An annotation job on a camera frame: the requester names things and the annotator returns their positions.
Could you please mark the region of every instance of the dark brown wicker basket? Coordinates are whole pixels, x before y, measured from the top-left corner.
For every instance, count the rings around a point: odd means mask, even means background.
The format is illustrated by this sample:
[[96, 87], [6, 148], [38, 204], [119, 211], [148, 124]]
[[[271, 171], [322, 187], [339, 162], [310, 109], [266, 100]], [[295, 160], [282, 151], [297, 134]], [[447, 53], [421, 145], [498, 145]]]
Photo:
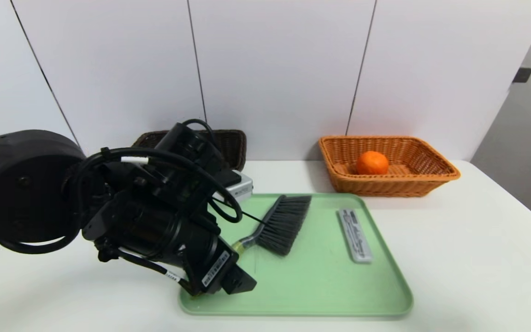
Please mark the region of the dark brown wicker basket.
[[[168, 130], [146, 132], [132, 145], [140, 148], [154, 148]], [[247, 137], [241, 130], [215, 130], [214, 135], [217, 138], [218, 147], [223, 153], [225, 161], [228, 162], [232, 170], [243, 170], [245, 166], [245, 153], [247, 151]]]

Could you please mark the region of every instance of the orange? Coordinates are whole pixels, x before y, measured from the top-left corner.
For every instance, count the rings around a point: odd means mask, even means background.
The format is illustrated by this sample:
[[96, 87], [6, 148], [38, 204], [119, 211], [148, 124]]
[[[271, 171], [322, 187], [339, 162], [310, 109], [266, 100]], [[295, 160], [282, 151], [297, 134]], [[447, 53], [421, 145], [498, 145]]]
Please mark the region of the orange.
[[388, 158], [377, 151], [367, 151], [356, 161], [358, 174], [377, 175], [388, 173]]

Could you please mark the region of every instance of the hand brush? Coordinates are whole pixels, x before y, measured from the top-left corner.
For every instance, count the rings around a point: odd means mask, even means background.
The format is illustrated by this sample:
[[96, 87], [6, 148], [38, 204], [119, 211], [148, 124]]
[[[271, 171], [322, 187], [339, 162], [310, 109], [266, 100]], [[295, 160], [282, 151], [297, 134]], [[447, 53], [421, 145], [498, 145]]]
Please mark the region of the hand brush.
[[288, 255], [301, 230], [311, 198], [286, 195], [278, 197], [253, 234], [238, 240], [232, 248], [241, 255], [257, 244], [274, 254]]

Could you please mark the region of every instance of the barcode sticker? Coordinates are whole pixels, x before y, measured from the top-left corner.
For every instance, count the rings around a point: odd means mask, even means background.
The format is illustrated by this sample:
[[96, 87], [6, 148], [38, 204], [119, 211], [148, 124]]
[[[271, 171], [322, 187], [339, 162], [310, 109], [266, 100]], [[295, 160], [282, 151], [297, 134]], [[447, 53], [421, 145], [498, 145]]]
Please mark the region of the barcode sticker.
[[356, 263], [371, 262], [372, 251], [366, 241], [366, 237], [364, 237], [364, 232], [362, 231], [358, 217], [356, 217], [356, 212], [350, 208], [344, 208], [339, 210], [338, 213], [354, 261]]
[[221, 271], [221, 268], [225, 265], [229, 257], [230, 257], [230, 254], [226, 251], [223, 251], [221, 256], [208, 270], [208, 273], [206, 273], [204, 278], [202, 278], [202, 284], [204, 285], [204, 287], [208, 287], [208, 285], [210, 284], [210, 282], [212, 282], [212, 280], [218, 274], [218, 272]]

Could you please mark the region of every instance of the orange wicker basket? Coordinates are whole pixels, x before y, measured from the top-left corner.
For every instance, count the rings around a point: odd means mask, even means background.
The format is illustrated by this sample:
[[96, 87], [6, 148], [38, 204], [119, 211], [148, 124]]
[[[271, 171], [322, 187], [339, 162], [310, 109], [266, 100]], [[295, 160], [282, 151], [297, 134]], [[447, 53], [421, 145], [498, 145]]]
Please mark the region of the orange wicker basket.
[[[460, 172], [428, 143], [409, 136], [325, 136], [319, 147], [336, 191], [360, 196], [421, 197]], [[356, 160], [366, 151], [386, 155], [388, 174], [361, 176]]]

